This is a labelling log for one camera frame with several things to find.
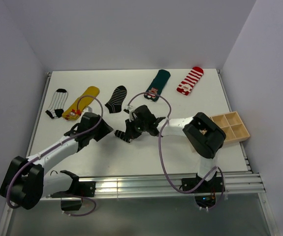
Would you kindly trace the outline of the black vertical-striped ankle sock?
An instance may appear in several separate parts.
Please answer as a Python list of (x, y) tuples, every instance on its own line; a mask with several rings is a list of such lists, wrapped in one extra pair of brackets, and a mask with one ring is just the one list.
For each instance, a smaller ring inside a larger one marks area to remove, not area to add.
[(119, 139), (121, 139), (122, 141), (126, 142), (126, 143), (130, 143), (131, 140), (131, 132), (130, 131), (121, 131), (121, 130), (116, 130), (115, 131), (115, 136)]

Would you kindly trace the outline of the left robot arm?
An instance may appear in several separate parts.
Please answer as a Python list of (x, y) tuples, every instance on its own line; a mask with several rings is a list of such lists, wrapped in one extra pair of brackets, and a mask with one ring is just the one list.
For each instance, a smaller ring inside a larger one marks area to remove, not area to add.
[(46, 174), (64, 159), (111, 133), (113, 128), (100, 115), (86, 112), (79, 123), (45, 150), (23, 158), (17, 156), (9, 164), (0, 187), (0, 195), (11, 208), (31, 209), (41, 198), (56, 193), (75, 196), (80, 190), (79, 177), (67, 170), (47, 177)]

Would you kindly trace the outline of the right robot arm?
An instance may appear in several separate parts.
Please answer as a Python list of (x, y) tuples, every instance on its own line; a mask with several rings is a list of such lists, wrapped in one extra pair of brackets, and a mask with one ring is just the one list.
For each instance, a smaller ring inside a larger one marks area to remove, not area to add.
[(223, 181), (221, 178), (217, 178), (219, 169), (215, 157), (217, 151), (224, 144), (226, 134), (204, 113), (199, 112), (189, 118), (170, 119), (169, 117), (155, 117), (146, 105), (137, 108), (127, 105), (124, 111), (129, 114), (124, 134), (126, 141), (136, 139), (144, 132), (158, 137), (161, 167), (169, 183), (172, 182), (165, 169), (161, 150), (161, 139), (165, 136), (187, 138), (191, 147), (200, 155), (195, 190), (206, 192)]

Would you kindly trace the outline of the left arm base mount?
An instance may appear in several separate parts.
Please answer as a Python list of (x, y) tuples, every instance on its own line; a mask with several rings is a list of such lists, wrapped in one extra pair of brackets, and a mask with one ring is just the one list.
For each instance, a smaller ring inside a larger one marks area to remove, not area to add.
[[(95, 195), (95, 181), (80, 181), (76, 184), (75, 190), (71, 192), (57, 192), (51, 194), (51, 198), (61, 198), (61, 210), (64, 214), (73, 216), (73, 217), (80, 217), (86, 216), (94, 212), (97, 207), (97, 203), (95, 200), (92, 199)], [(93, 207), (87, 213), (78, 213), (80, 208), (83, 206), (83, 203), (91, 202)]]

